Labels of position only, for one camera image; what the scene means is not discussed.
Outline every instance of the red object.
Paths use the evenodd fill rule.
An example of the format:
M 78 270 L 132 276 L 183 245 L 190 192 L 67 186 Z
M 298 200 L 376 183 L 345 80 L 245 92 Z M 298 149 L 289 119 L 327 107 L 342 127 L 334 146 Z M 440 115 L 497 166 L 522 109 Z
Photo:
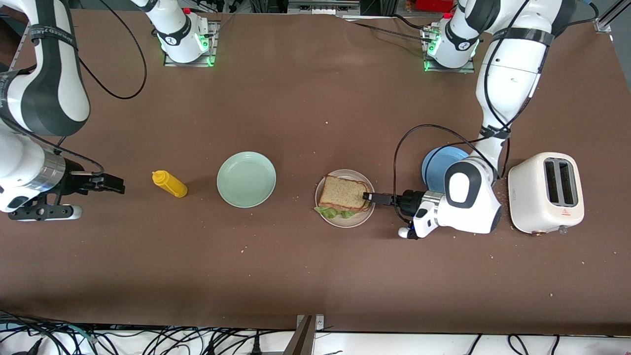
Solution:
M 453 0 L 416 0 L 416 9 L 436 13 L 448 13 L 454 5 Z

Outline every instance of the whole wheat bread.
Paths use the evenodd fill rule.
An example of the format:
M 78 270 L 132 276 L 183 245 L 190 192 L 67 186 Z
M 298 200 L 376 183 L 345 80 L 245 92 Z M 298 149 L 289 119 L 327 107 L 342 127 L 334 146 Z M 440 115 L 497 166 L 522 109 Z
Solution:
M 370 190 L 368 185 L 361 181 L 327 175 L 318 206 L 333 207 L 340 211 L 363 212 L 370 206 L 370 203 L 363 199 L 364 192 Z

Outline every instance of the lettuce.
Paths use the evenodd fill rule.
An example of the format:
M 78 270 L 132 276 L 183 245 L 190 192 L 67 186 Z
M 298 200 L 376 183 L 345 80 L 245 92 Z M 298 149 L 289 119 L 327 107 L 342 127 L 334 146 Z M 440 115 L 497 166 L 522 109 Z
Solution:
M 321 214 L 326 219 L 332 219 L 338 215 L 346 219 L 346 218 L 350 218 L 354 216 L 357 213 L 357 212 L 351 212 L 351 211 L 340 211 L 340 210 L 336 210 L 333 207 L 315 207 L 314 210 L 317 213 Z

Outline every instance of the light green plate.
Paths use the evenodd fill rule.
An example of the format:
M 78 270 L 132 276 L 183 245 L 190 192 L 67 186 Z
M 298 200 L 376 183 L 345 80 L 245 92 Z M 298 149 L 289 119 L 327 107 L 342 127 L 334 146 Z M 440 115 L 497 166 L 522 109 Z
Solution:
M 217 189 L 226 202 L 239 208 L 260 205 L 274 191 L 276 170 L 263 154 L 237 153 L 226 160 L 217 174 Z

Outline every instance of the yellow squeeze bottle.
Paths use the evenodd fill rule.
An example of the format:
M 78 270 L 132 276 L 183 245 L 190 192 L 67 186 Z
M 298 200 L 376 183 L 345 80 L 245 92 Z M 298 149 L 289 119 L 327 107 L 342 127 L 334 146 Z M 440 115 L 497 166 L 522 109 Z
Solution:
M 168 191 L 175 197 L 182 198 L 186 196 L 186 193 L 189 191 L 186 185 L 182 184 L 182 181 L 179 181 L 175 178 L 175 176 L 169 174 L 167 171 L 158 170 L 152 172 L 152 174 L 153 183 Z

